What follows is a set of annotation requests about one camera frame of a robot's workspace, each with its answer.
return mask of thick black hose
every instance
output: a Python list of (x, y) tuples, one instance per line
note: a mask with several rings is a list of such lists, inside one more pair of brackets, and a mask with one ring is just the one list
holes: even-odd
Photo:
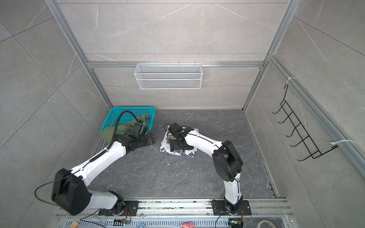
[(112, 147), (113, 142), (115, 140), (116, 130), (118, 128), (119, 121), (120, 121), (121, 117), (123, 116), (123, 114), (126, 113), (126, 112), (130, 113), (136, 119), (136, 121), (138, 122), (137, 117), (131, 111), (129, 111), (129, 110), (122, 111), (119, 114), (118, 119), (116, 120), (115, 127), (114, 127), (114, 132), (113, 132), (113, 135), (112, 135), (112, 140), (110, 141), (110, 144), (108, 145), (107, 150), (109, 150)]

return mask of white wire mesh basket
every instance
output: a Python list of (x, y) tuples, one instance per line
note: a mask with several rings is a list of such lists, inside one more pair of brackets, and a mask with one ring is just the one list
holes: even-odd
[(203, 68), (198, 63), (140, 63), (134, 76), (140, 89), (200, 89)]

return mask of gray marble floor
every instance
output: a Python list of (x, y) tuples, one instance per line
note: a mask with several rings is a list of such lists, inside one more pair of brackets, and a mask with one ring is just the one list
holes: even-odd
[(241, 191), (245, 198), (273, 197), (249, 127), (240, 110), (156, 110), (152, 127), (156, 144), (139, 148), (117, 160), (89, 185), (124, 197), (223, 197), (223, 180), (208, 155), (198, 150), (193, 158), (159, 151), (162, 125), (177, 122), (198, 128), (209, 138), (231, 141), (242, 160)]

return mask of green cloth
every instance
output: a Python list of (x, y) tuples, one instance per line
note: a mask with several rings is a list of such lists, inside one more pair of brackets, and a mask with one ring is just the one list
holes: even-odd
[[(138, 120), (143, 121), (146, 124), (146, 120), (149, 118), (147, 114), (144, 114), (143, 116), (137, 116)], [(131, 130), (133, 125), (136, 123), (136, 119), (133, 118), (131, 121), (126, 122), (124, 124), (118, 125), (116, 129), (116, 133), (125, 133), (128, 130)], [(114, 133), (114, 126), (106, 127), (101, 133), (100, 137), (105, 140), (105, 142), (110, 143), (113, 133)]]

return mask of vertical metal post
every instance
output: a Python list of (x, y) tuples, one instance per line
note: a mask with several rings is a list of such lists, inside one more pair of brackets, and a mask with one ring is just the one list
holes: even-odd
[(282, 37), (284, 36), (285, 31), (287, 30), (289, 23), (292, 20), (296, 9), (299, 6), (299, 3), (300, 3), (300, 0), (290, 0), (290, 2), (288, 3), (288, 7), (283, 15), (283, 18), (281, 19), (279, 27), (275, 33), (274, 39), (271, 42), (268, 52), (266, 53), (266, 56), (264, 59), (264, 66), (258, 72), (258, 74), (255, 78), (255, 81), (253, 82), (252, 87), (250, 89), (250, 92), (247, 95), (245, 104), (242, 107), (242, 111), (244, 113), (247, 111), (247, 108), (249, 107), (249, 105), (252, 101), (252, 98), (254, 97), (262, 78), (264, 77), (265, 71), (268, 66), (268, 59), (269, 59), (270, 55), (273, 55), (276, 52), (276, 49), (278, 48), (280, 41), (281, 41)]
[(86, 59), (86, 55), (82, 50), (80, 44), (77, 42), (75, 35), (70, 29), (65, 16), (63, 15), (58, 3), (56, 0), (45, 0), (46, 4), (48, 5), (49, 10), (52, 12), (54, 18), (56, 19), (57, 23), (61, 27), (62, 32), (66, 36), (67, 40), (69, 41), (72, 49), (76, 53), (77, 57), (79, 58), (81, 64), (85, 68), (87, 74), (91, 78), (92, 82), (94, 83), (96, 89), (99, 91), (101, 97), (103, 98), (105, 104), (109, 109), (113, 107), (107, 93), (104, 90), (103, 85), (100, 83), (99, 79), (97, 78), (96, 74), (92, 69), (88, 66), (88, 61)]

